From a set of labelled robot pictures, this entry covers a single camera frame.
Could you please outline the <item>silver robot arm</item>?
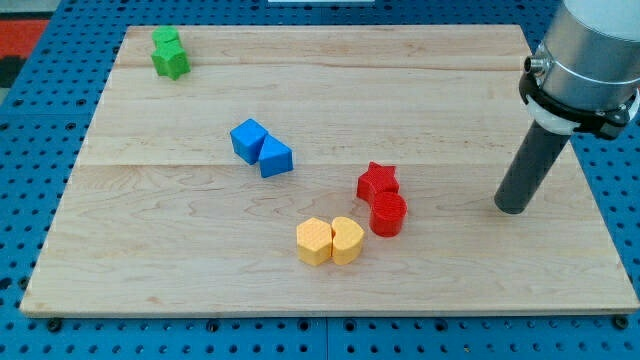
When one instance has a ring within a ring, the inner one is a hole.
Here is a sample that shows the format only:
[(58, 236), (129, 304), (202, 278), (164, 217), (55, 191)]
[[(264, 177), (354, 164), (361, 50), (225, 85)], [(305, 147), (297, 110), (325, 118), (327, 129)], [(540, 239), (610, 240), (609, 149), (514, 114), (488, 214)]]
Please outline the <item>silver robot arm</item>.
[(639, 110), (639, 0), (563, 0), (520, 95), (546, 131), (614, 139)]

